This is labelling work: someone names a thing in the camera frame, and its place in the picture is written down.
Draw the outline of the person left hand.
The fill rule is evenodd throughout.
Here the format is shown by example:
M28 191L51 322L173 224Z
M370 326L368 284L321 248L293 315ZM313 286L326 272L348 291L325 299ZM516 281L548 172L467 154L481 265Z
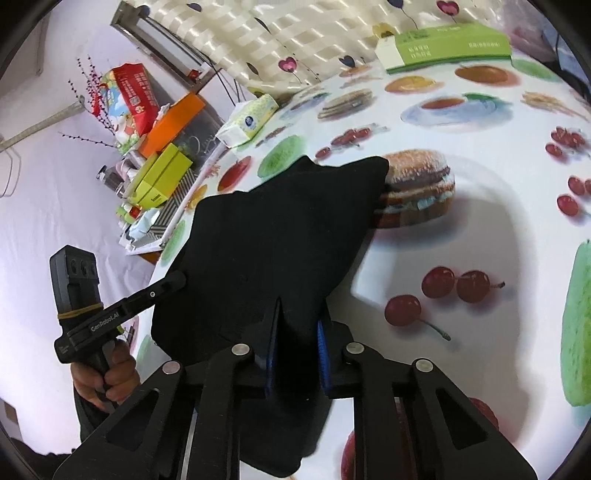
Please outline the person left hand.
M70 372L76 392L87 402L105 411L105 404L99 399L100 389L112 402L122 404L140 385L136 362L126 342L117 340L111 356L111 368L100 375L89 366L74 362Z

